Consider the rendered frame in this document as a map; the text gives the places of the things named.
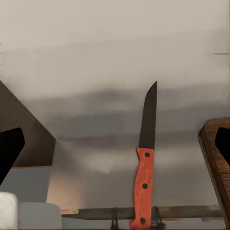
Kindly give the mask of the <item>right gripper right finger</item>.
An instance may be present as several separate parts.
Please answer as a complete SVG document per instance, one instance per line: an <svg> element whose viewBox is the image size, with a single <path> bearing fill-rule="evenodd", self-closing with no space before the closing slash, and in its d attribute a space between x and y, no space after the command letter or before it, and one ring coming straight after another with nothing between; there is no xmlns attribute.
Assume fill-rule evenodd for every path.
<svg viewBox="0 0 230 230"><path fill-rule="evenodd" d="M230 129L223 127L218 129L215 145L230 166Z"/></svg>

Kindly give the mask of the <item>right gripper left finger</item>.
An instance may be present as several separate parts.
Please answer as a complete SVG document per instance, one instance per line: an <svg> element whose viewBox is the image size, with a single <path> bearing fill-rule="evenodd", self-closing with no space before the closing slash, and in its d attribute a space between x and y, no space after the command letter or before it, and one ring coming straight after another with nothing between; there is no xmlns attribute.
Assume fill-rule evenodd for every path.
<svg viewBox="0 0 230 230"><path fill-rule="evenodd" d="M20 127L0 133L0 185L25 146Z"/></svg>

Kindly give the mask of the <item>parer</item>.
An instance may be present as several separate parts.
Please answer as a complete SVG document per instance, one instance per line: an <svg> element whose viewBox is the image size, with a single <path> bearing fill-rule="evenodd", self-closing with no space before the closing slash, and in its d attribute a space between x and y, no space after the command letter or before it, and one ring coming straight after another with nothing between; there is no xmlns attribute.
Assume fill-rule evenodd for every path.
<svg viewBox="0 0 230 230"><path fill-rule="evenodd" d="M140 144L137 148L139 165L134 183L135 218L129 224L131 230L150 230L151 228L156 108L157 83L154 83L145 99Z"/></svg>

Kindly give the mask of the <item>cutting board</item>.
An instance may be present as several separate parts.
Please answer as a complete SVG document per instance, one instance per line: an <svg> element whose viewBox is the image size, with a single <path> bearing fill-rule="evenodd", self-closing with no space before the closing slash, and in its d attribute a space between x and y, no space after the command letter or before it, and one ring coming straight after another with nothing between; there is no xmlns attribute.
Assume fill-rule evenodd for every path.
<svg viewBox="0 0 230 230"><path fill-rule="evenodd" d="M230 166L215 145L220 127L230 129L230 117L207 121L201 129L201 135L230 218Z"/></svg>

